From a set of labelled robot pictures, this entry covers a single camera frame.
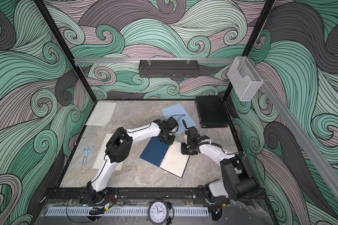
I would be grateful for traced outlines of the cream lined spiral notebook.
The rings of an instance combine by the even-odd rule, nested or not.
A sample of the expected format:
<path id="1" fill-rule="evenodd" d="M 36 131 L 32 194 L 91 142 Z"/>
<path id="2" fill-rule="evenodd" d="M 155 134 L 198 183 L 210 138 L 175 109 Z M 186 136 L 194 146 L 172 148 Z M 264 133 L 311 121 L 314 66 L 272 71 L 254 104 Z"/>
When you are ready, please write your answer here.
<path id="1" fill-rule="evenodd" d="M 99 169 L 101 164 L 104 162 L 104 158 L 105 158 L 105 150 L 106 150 L 106 144 L 108 143 L 108 141 L 110 140 L 110 138 L 112 137 L 113 134 L 108 133 L 105 135 L 104 141 L 100 147 L 99 153 L 96 157 L 96 160 L 94 162 L 94 165 L 92 167 L 92 169 Z"/>

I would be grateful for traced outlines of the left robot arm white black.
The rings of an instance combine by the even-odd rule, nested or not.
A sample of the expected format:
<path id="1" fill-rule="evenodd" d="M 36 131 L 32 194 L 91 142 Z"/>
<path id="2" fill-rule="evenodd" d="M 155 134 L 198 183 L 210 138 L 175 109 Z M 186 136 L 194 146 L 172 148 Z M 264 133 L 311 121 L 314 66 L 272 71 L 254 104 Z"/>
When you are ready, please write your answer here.
<path id="1" fill-rule="evenodd" d="M 95 177 L 87 183 L 86 193 L 93 203 L 104 199 L 107 183 L 117 165 L 127 159 L 131 147 L 142 140 L 157 137 L 167 145 L 172 145 L 175 140 L 174 129 L 178 122 L 170 117 L 165 120 L 154 120 L 148 125 L 134 129 L 119 127 L 110 140 L 106 143 L 104 161 Z"/>

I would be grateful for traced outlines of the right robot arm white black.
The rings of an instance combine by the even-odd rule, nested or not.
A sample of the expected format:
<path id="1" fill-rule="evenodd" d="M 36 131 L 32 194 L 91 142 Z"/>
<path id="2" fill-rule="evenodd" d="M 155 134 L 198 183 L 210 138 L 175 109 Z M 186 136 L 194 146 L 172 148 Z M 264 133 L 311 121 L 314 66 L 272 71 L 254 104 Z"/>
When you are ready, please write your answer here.
<path id="1" fill-rule="evenodd" d="M 208 136 L 201 136 L 195 127 L 185 127 L 186 141 L 181 143 L 183 155 L 203 154 L 220 166 L 221 179 L 204 186 L 209 201 L 217 199 L 238 200 L 259 188 L 254 171 L 245 153 L 226 152 Z"/>

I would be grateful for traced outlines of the dark blue spiral notebook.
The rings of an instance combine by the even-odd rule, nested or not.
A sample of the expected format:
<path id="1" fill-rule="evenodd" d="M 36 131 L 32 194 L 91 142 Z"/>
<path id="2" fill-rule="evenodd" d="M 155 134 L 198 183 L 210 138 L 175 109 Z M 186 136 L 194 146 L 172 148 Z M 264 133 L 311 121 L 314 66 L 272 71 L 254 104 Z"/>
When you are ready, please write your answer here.
<path id="1" fill-rule="evenodd" d="M 183 177 L 189 155 L 181 153 L 181 143 L 174 141 L 167 145 L 157 137 L 152 137 L 143 150 L 140 158 L 179 178 Z"/>

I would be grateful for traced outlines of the torn lined paper page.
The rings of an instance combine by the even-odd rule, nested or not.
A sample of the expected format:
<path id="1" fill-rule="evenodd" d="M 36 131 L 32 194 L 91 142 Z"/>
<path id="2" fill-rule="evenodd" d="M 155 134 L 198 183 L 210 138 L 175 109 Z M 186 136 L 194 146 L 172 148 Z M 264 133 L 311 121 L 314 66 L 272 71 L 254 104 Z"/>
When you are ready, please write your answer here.
<path id="1" fill-rule="evenodd" d="M 106 126 L 116 107 L 116 103 L 98 102 L 89 116 L 86 126 Z"/>

